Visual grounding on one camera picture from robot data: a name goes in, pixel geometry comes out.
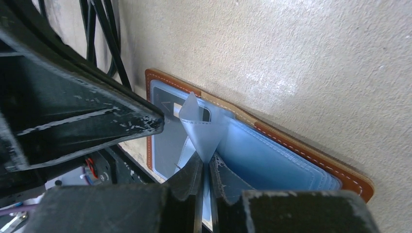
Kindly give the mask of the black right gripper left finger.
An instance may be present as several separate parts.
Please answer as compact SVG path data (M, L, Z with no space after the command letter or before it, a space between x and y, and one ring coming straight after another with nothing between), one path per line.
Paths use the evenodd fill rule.
M166 182L48 190L27 233L199 233L203 162L194 153Z

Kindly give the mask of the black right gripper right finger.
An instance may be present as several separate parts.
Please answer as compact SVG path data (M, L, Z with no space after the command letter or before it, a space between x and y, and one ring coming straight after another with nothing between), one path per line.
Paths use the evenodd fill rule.
M255 190L219 155L209 162L215 233L377 233L365 202L352 191Z

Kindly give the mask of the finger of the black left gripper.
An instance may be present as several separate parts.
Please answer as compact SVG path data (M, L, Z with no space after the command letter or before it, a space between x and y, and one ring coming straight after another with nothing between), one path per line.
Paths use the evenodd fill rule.
M162 111L132 91L111 1L80 1L86 56L61 40L39 5L0 3L3 200L37 196L64 163L164 127Z

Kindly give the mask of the brown leather card holder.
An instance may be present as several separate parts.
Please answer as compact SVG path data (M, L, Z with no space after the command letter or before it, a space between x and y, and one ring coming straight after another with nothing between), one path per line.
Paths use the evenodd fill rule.
M187 133L181 168L195 152L215 152L253 189L343 189L357 193L364 201L373 196L369 178L238 106L157 69L147 69L145 78L150 103L151 82L155 80L189 94L179 112ZM148 138L147 166L152 170L150 145Z

